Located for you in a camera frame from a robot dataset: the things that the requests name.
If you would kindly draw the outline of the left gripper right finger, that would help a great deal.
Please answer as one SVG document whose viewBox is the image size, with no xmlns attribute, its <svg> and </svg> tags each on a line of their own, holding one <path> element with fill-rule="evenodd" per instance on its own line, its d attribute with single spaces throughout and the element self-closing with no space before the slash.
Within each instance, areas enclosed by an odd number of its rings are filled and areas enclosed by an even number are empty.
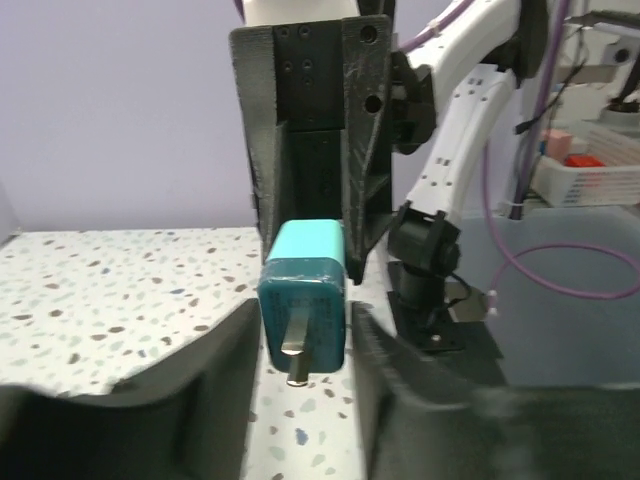
<svg viewBox="0 0 640 480">
<path fill-rule="evenodd" d="M 635 479 L 633 384 L 478 384 L 351 308 L 354 386 L 370 479 Z"/>
</svg>

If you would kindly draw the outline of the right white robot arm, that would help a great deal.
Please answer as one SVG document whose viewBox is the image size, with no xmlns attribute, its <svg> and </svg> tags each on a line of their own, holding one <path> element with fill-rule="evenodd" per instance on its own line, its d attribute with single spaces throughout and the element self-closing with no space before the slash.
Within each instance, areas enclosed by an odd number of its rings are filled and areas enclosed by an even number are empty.
<svg viewBox="0 0 640 480">
<path fill-rule="evenodd" d="M 391 1 L 241 1 L 230 36 L 262 251 L 342 223 L 350 279 L 381 239 L 402 278 L 457 267 L 475 161 L 540 67 L 543 1 L 454 1 L 397 46 Z"/>
</svg>

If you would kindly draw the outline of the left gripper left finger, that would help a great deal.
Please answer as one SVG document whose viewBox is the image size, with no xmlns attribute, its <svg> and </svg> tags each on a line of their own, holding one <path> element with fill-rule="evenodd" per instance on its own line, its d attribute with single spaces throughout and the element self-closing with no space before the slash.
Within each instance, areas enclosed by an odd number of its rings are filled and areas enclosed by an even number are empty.
<svg viewBox="0 0 640 480">
<path fill-rule="evenodd" d="M 2 478 L 239 478 L 260 331 L 249 299 L 106 395 L 2 386 Z"/>
</svg>

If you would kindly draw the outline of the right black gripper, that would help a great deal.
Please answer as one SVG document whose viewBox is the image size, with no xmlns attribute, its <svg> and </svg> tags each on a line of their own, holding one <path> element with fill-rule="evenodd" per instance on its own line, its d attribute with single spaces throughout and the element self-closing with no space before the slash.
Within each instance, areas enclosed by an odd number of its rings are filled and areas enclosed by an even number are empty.
<svg viewBox="0 0 640 480">
<path fill-rule="evenodd" d="M 362 283 L 391 221 L 391 46 L 386 15 L 231 32 L 263 258 L 283 221 L 279 120 L 297 218 L 341 217 L 342 167 L 346 268 Z"/>
</svg>

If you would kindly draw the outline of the teal plug adapter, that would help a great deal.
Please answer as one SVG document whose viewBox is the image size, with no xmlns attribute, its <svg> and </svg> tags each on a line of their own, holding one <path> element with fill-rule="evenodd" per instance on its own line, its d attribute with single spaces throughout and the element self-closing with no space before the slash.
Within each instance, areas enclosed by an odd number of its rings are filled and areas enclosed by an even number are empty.
<svg viewBox="0 0 640 480">
<path fill-rule="evenodd" d="M 311 374 L 342 368 L 346 273 L 339 221 L 285 222 L 262 267 L 257 296 L 271 363 L 288 385 L 302 387 Z"/>
</svg>

